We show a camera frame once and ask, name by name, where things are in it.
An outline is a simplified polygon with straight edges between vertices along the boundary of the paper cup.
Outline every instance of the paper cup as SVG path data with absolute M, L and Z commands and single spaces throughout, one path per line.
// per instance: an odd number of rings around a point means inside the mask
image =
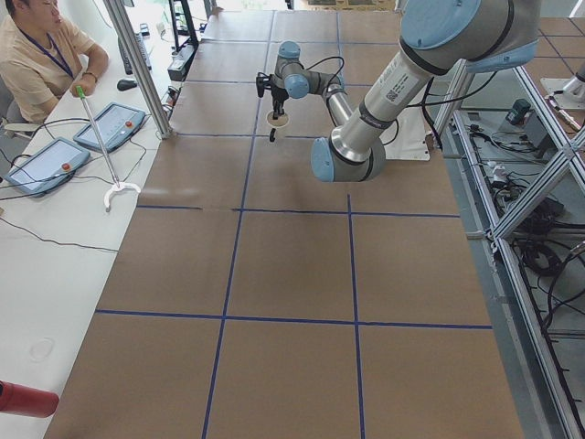
M 274 142 L 276 139 L 283 139 L 289 133 L 289 115 L 283 114 L 278 116 L 278 119 L 273 118 L 274 112 L 266 114 L 266 123 L 271 128 L 270 140 Z

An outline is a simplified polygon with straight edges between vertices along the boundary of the man's hand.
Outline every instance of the man's hand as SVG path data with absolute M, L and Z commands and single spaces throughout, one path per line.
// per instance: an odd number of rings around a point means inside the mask
M 69 91 L 71 91 L 71 94 L 77 98 L 78 94 L 76 88 L 79 85 L 83 92 L 85 93 L 85 95 L 90 96 L 95 91 L 96 83 L 97 81 L 92 75 L 85 73 L 81 76 L 81 78 L 73 81 Z

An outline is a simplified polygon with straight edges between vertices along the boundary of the reacher grabber tool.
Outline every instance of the reacher grabber tool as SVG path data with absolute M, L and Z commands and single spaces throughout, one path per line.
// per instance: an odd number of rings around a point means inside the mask
M 106 145 L 103 142 L 103 139 L 101 138 L 100 129 L 98 128 L 98 125 L 95 122 L 93 114 L 91 114 L 90 106 L 88 105 L 87 100 L 85 98 L 85 93 L 83 92 L 83 89 L 79 85 L 77 86 L 76 90 L 77 90 L 78 96 L 81 99 L 81 102 L 83 103 L 83 108 L 85 109 L 85 112 L 88 114 L 88 119 L 90 119 L 91 128 L 93 128 L 93 132 L 95 133 L 95 136 L 98 139 L 98 143 L 100 144 L 101 153 L 103 154 L 103 158 L 105 159 L 106 164 L 108 165 L 108 168 L 110 169 L 110 174 L 112 174 L 112 179 L 113 179 L 112 188 L 110 188 L 110 190 L 108 190 L 106 192 L 106 195 L 103 196 L 103 204 L 106 207 L 106 212 L 109 212 L 110 211 L 110 198 L 112 196 L 116 195 L 118 192 L 122 192 L 125 189 L 135 190 L 137 193 L 140 194 L 140 188 L 138 187 L 138 185 L 135 185 L 134 183 L 126 183 L 125 181 L 120 181 L 120 179 L 116 175 L 116 171 L 114 171 L 114 169 L 113 169 L 112 161 L 110 160 L 110 155 L 108 154 L 108 150 L 106 149 Z

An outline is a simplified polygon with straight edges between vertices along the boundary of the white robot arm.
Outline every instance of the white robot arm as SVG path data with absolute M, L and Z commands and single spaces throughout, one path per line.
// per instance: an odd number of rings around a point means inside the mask
M 433 77 L 466 59 L 470 72 L 510 69 L 534 58 L 540 0 L 409 0 L 401 23 L 400 52 L 357 109 L 335 75 L 305 70 L 300 49 L 282 43 L 274 74 L 259 74 L 259 96 L 271 90 L 274 115 L 284 101 L 319 94 L 336 127 L 314 141 L 311 165 L 322 181 L 364 181 L 377 176 L 386 157 L 379 140 Z

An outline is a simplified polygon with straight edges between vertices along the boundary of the man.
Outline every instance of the man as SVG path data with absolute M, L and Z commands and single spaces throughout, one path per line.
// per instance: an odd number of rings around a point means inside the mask
M 69 89 L 91 95 L 108 66 L 108 54 L 60 16 L 57 0 L 5 0 L 0 25 L 0 76 L 23 117 L 42 123 Z M 80 54 L 89 58 L 81 73 Z

